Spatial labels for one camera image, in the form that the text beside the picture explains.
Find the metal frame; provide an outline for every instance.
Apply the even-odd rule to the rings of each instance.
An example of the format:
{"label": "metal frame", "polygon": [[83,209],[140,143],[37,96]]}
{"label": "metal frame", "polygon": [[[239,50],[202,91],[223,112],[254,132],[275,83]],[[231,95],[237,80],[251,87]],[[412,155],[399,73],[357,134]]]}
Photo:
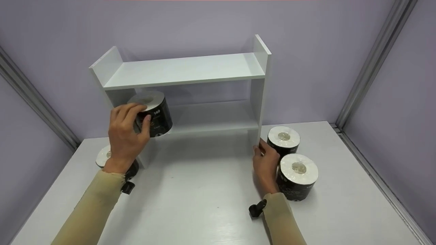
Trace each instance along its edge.
{"label": "metal frame", "polygon": [[11,58],[0,47],[0,75],[17,91],[27,104],[38,114],[39,117],[61,138],[61,140],[73,151],[81,141],[67,127],[62,119],[55,113],[50,105],[38,93],[29,79],[19,70]]}
{"label": "metal frame", "polygon": [[383,24],[380,33],[356,79],[356,82],[351,89],[351,92],[336,120],[330,125],[353,153],[362,168],[367,172],[374,184],[379,188],[384,197],[388,200],[409,230],[413,233],[416,239],[422,245],[433,245],[430,239],[422,231],[413,217],[403,206],[401,201],[391,191],[389,186],[379,176],[377,171],[366,160],[359,149],[347,136],[345,130],[352,116],[356,113],[366,93],[368,92],[372,82],[374,81],[380,67],[391,50],[395,40],[397,39],[401,29],[403,28],[407,18],[416,5],[417,0],[396,0],[392,6],[389,15]]}
{"label": "metal frame", "polygon": [[336,120],[343,131],[354,115],[391,50],[417,0],[396,0]]}

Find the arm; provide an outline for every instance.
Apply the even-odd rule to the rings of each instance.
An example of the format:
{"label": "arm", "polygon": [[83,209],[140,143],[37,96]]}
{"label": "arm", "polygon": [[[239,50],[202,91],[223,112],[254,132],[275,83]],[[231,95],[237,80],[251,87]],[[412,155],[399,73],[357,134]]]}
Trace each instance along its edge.
{"label": "arm", "polygon": [[145,109],[144,105],[132,103],[111,111],[111,157],[97,172],[52,245],[96,245],[99,242],[109,214],[121,195],[124,174],[150,139],[150,116],[145,117],[140,134],[133,130],[137,113]]}
{"label": "arm", "polygon": [[291,208],[276,185],[277,163],[280,155],[260,139],[260,147],[254,146],[253,167],[265,193],[263,209],[273,245],[306,245],[294,219]]}
{"label": "arm", "polygon": [[52,245],[97,244],[123,184],[123,174],[98,171]]}

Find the lavender wall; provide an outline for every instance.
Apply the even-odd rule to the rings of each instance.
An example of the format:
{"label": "lavender wall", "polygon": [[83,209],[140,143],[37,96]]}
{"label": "lavender wall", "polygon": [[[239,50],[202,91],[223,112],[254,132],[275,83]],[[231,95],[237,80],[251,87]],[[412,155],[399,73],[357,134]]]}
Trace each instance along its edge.
{"label": "lavender wall", "polygon": [[[248,50],[254,34],[273,53],[264,124],[333,122],[392,4],[3,0],[0,45],[80,138],[107,134],[109,109],[88,66],[111,46],[129,61],[226,54]],[[246,98],[246,86],[229,86],[180,91]]]}
{"label": "lavender wall", "polygon": [[435,13],[418,1],[346,132],[436,244]]}
{"label": "lavender wall", "polygon": [[0,244],[8,244],[72,155],[0,76]]}

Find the shelf board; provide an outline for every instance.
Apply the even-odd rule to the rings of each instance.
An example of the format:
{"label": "shelf board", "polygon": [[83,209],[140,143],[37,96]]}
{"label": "shelf board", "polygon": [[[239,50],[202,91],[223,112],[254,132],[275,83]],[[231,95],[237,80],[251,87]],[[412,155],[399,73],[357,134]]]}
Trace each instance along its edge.
{"label": "shelf board", "polygon": [[255,53],[124,62],[104,90],[265,78]]}
{"label": "shelf board", "polygon": [[170,107],[173,127],[168,134],[258,129],[249,101]]}

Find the right hand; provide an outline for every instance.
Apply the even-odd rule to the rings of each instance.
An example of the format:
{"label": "right hand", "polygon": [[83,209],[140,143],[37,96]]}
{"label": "right hand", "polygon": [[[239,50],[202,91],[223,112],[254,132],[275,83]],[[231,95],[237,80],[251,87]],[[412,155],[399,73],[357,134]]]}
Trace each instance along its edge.
{"label": "right hand", "polygon": [[276,174],[280,155],[262,139],[259,146],[253,146],[253,149],[253,168],[263,191],[266,194],[279,192]]}

